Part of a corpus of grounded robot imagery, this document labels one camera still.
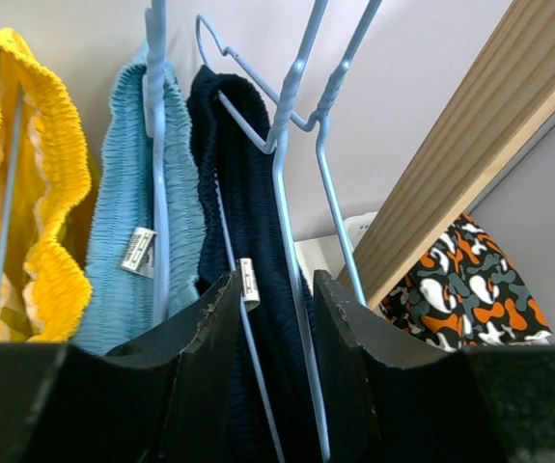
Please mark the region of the navy blue shorts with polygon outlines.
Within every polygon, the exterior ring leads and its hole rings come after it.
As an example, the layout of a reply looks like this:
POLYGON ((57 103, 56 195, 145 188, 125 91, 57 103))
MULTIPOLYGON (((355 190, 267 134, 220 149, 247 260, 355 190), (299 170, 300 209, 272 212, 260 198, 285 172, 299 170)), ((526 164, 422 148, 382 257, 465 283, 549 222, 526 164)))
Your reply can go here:
POLYGON ((258 133, 268 131, 264 102, 248 81, 201 68, 187 101, 207 226, 200 283, 213 284, 229 270, 230 258, 249 258, 261 296, 248 325, 266 387, 259 389, 246 340, 239 339, 225 460, 318 462, 319 438, 273 192, 273 158, 248 139, 226 111, 226 102, 258 133))

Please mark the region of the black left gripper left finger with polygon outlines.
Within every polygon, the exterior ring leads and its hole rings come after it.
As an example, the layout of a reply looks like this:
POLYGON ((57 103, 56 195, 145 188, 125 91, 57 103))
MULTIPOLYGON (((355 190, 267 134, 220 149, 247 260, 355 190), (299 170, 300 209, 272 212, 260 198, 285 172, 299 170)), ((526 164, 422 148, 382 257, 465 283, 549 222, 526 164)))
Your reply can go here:
POLYGON ((92 355, 0 342, 0 462, 219 462, 240 281, 92 355))

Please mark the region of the blue hanger of light shorts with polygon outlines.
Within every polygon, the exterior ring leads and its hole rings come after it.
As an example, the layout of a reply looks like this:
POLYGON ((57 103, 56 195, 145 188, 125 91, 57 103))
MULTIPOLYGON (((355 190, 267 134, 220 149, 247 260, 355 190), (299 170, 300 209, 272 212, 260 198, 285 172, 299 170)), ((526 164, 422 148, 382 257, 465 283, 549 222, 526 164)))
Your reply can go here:
POLYGON ((169 299, 169 219, 164 176, 166 135, 164 83, 166 2, 155 0, 145 11, 147 64, 143 77, 145 127, 153 139, 153 324, 163 322, 169 299))

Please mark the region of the white plastic basket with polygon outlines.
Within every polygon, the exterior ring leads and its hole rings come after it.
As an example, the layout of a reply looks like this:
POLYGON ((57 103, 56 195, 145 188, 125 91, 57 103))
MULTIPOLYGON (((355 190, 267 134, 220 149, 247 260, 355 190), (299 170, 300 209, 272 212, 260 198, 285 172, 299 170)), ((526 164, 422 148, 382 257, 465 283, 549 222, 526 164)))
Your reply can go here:
POLYGON ((356 248, 376 215, 376 211, 371 211, 359 215, 353 215, 344 220, 344 226, 352 250, 356 248))

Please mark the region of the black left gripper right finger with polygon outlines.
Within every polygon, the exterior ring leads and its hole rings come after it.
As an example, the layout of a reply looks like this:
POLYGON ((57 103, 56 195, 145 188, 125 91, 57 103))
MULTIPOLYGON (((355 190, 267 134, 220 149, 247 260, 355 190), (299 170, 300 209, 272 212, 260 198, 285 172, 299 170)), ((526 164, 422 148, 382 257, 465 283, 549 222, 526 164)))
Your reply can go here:
POLYGON ((555 462, 555 345, 448 353, 314 275, 335 462, 555 462))

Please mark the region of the blue hanger of yellow shorts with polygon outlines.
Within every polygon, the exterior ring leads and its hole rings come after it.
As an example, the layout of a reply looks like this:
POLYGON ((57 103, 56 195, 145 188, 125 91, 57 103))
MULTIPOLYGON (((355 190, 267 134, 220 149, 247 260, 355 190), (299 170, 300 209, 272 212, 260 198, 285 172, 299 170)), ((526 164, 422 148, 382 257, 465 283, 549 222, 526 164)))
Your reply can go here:
POLYGON ((20 146, 22 117, 23 117, 23 97, 24 93, 18 88, 15 98, 14 119, 12 125, 12 141, 10 147, 10 159, 7 168, 7 183, 3 196, 3 208, 0 213, 0 289, 2 287, 4 266, 7 255, 9 239, 9 229, 12 216, 12 207, 15 189, 15 176, 18 164, 18 153, 20 146))

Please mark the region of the light blue shorts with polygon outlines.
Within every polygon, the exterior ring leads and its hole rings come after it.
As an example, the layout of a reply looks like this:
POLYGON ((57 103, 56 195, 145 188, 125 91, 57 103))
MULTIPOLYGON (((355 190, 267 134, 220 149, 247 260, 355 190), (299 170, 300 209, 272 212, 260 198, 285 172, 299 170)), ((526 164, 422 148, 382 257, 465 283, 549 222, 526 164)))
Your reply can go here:
MULTIPOLYGON (((85 273, 93 291, 73 342, 96 355, 153 327, 153 281, 123 270, 136 228, 153 225, 153 141, 147 135, 142 49, 119 71, 112 116, 101 150, 102 177, 91 227, 85 273)), ((206 237, 199 174, 190 149, 192 123, 171 63, 165 65, 165 193, 169 218, 168 314, 199 297, 199 262, 206 237)))

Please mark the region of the orange camouflage patterned shorts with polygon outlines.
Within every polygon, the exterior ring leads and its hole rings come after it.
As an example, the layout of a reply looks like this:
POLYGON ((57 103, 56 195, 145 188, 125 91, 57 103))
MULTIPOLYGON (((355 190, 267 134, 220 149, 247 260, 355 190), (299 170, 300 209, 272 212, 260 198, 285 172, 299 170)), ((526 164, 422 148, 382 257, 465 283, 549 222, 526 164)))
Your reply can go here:
POLYGON ((447 352, 547 344, 548 322, 493 238, 461 214, 378 306, 379 316, 447 352))

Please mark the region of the wooden clothes rack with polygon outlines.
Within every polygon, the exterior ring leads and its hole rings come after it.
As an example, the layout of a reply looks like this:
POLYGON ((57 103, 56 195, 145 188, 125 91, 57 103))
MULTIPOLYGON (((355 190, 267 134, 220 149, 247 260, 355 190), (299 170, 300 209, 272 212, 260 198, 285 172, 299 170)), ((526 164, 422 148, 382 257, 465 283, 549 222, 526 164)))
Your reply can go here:
POLYGON ((555 1, 513 1, 355 248, 374 309, 555 114, 555 1))

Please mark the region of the yellow shorts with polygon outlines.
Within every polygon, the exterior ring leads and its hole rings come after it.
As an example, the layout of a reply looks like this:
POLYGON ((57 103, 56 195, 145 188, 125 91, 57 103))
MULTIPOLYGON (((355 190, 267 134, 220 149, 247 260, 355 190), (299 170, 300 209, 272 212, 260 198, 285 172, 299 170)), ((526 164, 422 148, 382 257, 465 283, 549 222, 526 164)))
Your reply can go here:
POLYGON ((61 78, 18 32, 0 29, 0 213, 18 88, 23 117, 0 289, 0 341, 64 341, 77 330, 92 295, 84 264, 98 175, 61 78))

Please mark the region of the blue hanger of navy shorts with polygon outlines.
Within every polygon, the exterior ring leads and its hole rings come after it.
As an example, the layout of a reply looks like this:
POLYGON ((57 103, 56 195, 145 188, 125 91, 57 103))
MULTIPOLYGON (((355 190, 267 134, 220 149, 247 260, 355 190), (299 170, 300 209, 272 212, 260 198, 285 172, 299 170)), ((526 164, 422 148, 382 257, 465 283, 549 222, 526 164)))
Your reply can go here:
POLYGON ((245 133, 256 148, 265 154, 272 153, 274 155, 271 170, 274 197, 277 206, 283 249, 289 272, 291 295, 296 311, 299 337, 302 344, 305 368, 310 386, 317 437, 319 439, 319 450, 323 462, 328 462, 331 456, 329 434, 315 345, 306 309, 301 272, 291 230, 291 220, 284 182, 284 165, 289 141, 288 123, 292 119, 293 108, 297 99, 302 76, 307 67, 326 5, 327 3, 325 1, 317 0, 314 2, 296 57, 283 80, 280 94, 275 97, 276 112, 272 126, 268 130, 266 137, 263 138, 259 135, 252 125, 228 100, 225 94, 218 94, 218 98, 226 111, 233 117, 243 133, 245 133))

